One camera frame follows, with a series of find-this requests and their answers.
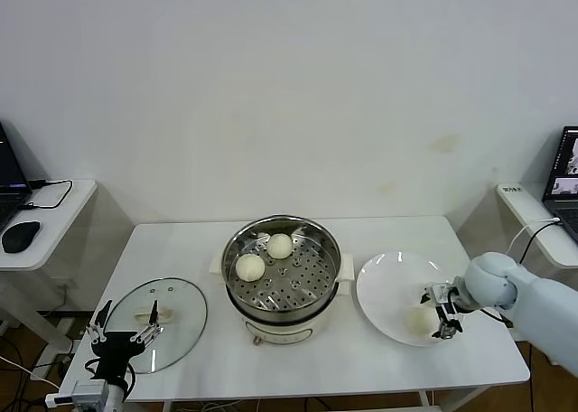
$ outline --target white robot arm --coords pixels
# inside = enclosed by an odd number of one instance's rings
[[[474,258],[452,284],[434,284],[422,303],[433,301],[440,316],[435,335],[452,338],[457,314],[491,307],[507,317],[529,342],[578,377],[578,292],[540,278],[512,258],[488,252]]]

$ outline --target laptop keyboard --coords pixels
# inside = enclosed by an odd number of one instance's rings
[[[578,209],[560,209],[558,213],[564,222],[578,233]]]
[[[20,204],[21,202],[16,200],[0,201],[0,220],[2,220],[5,215],[12,213]]]

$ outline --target wall stain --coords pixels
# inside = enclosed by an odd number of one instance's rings
[[[398,186],[397,182],[385,182],[379,186],[378,193],[382,197],[388,197],[389,195],[397,191],[397,186]]]
[[[430,144],[430,150],[437,153],[451,153],[461,142],[459,135],[447,135],[436,139]]]

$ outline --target white plate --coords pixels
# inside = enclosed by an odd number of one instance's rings
[[[412,346],[432,346],[443,340],[409,332],[406,313],[410,307],[419,305],[424,286],[446,281],[440,268],[426,258],[401,251],[379,254],[359,272],[359,304],[385,335]]]

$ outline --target table leg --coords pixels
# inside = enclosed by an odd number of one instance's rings
[[[55,350],[61,353],[69,352],[72,340],[40,317],[28,304],[26,296],[2,279],[0,279],[0,308],[28,326]]]
[[[445,396],[440,405],[443,412],[453,412],[462,407],[489,387],[453,389]]]

